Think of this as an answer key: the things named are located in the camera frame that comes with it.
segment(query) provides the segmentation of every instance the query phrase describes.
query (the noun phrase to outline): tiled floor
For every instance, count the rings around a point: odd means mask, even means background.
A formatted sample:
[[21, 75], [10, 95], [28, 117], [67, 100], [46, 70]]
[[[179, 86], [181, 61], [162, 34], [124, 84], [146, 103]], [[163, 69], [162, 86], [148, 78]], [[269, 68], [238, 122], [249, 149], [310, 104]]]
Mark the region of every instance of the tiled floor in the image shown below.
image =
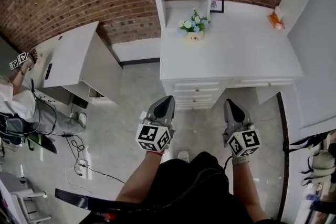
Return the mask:
[[[141, 122], [139, 116], [153, 102], [165, 96], [159, 81], [159, 64], [126, 66], [121, 93], [118, 108], [88, 106], [87, 129], [81, 137], [88, 146], [93, 169], [126, 181], [144, 156], [144, 151], [134, 140]], [[253, 156], [250, 166], [263, 208], [271, 217], [276, 217], [284, 170], [282, 127], [276, 98], [259, 105], [254, 88], [227, 89], [211, 110], [177, 111], [172, 122], [176, 129], [173, 142], [175, 154], [188, 150], [192, 159], [199, 152], [208, 151], [224, 166], [230, 156], [229, 148], [223, 147], [221, 136], [226, 127], [223, 113], [226, 98], [247, 108], [255, 126], [260, 129], [263, 146]], [[69, 108], [60, 109], [69, 112]], [[39, 148], [30, 152], [24, 145], [16, 153], [6, 151], [3, 168], [21, 176], [22, 167], [24, 176], [48, 194], [47, 202], [40, 207], [53, 216], [49, 223], [75, 224], [88, 212], [56, 199], [55, 188], [90, 194], [68, 184], [65, 170], [73, 167], [75, 160], [67, 141], [62, 137], [53, 138], [57, 155], [43, 150], [41, 157]], [[232, 182], [231, 165], [226, 172]], [[92, 180], [80, 178], [73, 169], [68, 169], [67, 175], [71, 184], [89, 190], [98, 198], [115, 199], [122, 187], [120, 182], [97, 173], [92, 174]]]

